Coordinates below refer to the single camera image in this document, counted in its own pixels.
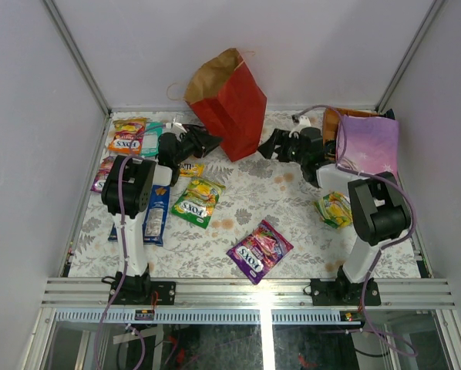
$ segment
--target metal corner post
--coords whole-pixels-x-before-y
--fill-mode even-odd
[[[69,54],[72,56],[73,61],[78,67],[80,74],[82,75],[85,83],[89,87],[90,91],[93,94],[93,97],[97,101],[100,110],[103,111],[105,115],[109,115],[111,108],[106,98],[104,97],[102,91],[100,91],[99,86],[97,85],[96,80],[93,78],[90,68],[87,66],[85,59],[83,58],[82,53],[79,51],[79,48],[73,38],[71,32],[66,25],[64,18],[61,15],[61,12],[58,9],[58,6],[54,0],[42,0],[45,10],[49,13],[52,23],[56,27],[59,36],[64,41],[66,48],[69,51]]]
[[[379,103],[376,104],[377,112],[382,112],[385,110],[386,105],[388,104],[388,101],[392,97],[393,92],[395,91],[397,85],[402,79],[403,74],[407,70],[407,67],[412,61],[412,58],[414,57],[415,53],[417,52],[417,49],[421,45],[421,42],[426,36],[429,28],[434,23],[436,17],[442,11],[443,6],[447,2],[448,0],[434,0],[432,2],[431,7],[429,8],[428,12],[426,13],[426,16],[422,20],[421,25],[419,26],[416,34],[414,35],[414,38],[410,42],[410,45],[407,48],[407,51],[405,52],[405,55],[403,56],[402,61],[399,64],[399,67],[395,71],[395,74],[393,75],[392,80],[388,84],[388,87],[383,93],[382,98],[379,100]]]

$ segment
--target tabletop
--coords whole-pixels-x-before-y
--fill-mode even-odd
[[[261,141],[274,128],[290,130],[291,114],[267,112]],[[182,115],[182,123],[199,122],[194,114]],[[149,121],[172,120],[174,112],[114,113],[114,119],[146,117]],[[312,126],[321,128],[321,114],[312,113]],[[112,133],[106,140],[106,146]],[[106,147],[102,158],[109,155]],[[221,148],[206,158],[188,160],[205,163],[202,177],[226,186],[206,230],[168,213],[163,246],[146,245],[153,278],[245,278],[226,255],[227,250],[246,237],[265,219],[294,245],[294,249],[265,278],[329,278],[347,259],[356,239],[353,226],[339,230],[324,224],[313,202],[328,194],[302,178],[296,163],[266,160],[258,152],[231,162]],[[172,207],[189,178],[181,177],[171,189]],[[118,267],[117,243],[107,240],[113,219],[91,193],[79,239],[72,256],[70,277],[114,275]],[[377,278],[420,278],[410,240],[384,251],[374,273]]]

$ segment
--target floral tablecloth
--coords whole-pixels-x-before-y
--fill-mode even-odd
[[[292,113],[267,113],[262,140],[271,135],[273,128],[289,130],[293,126]],[[183,123],[197,120],[192,113],[178,114],[183,114]],[[145,116],[151,121],[163,121],[172,120],[175,115],[169,112],[115,113],[113,119]],[[311,114],[310,121],[312,126],[319,127],[321,114]],[[108,155],[104,150],[103,157]],[[220,148],[207,158],[191,161],[205,163],[204,177],[223,183],[227,189],[206,230],[168,214],[164,246],[145,246],[152,277],[245,278],[225,252],[263,219],[294,245],[294,250],[266,278],[335,276],[338,266],[348,257],[356,234],[352,226],[334,230],[320,221],[312,203],[328,191],[306,183],[299,165],[265,160],[259,153],[232,163]],[[189,180],[181,177],[171,189],[170,207]],[[92,193],[72,257],[70,277],[103,277],[116,273],[117,245],[107,241],[112,225],[113,220],[102,205],[100,195]],[[411,242],[385,251],[375,276],[419,278]]]

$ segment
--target red paper bag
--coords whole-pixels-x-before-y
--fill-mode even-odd
[[[241,54],[227,49],[203,64],[191,79],[184,100],[231,161],[256,152],[267,97],[254,81]]]

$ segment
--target teal snack package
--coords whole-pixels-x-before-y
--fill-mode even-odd
[[[161,122],[150,122],[145,126],[145,135],[143,135],[140,152],[141,156],[156,156],[159,153],[159,136],[162,135],[162,127],[154,127],[161,125]]]
[[[170,187],[152,187],[150,201],[143,221],[143,244],[163,247],[163,229],[169,210]],[[110,231],[109,241],[117,241],[116,226]]]
[[[224,190],[225,186],[220,183],[194,177],[172,207],[171,213],[206,229]]]

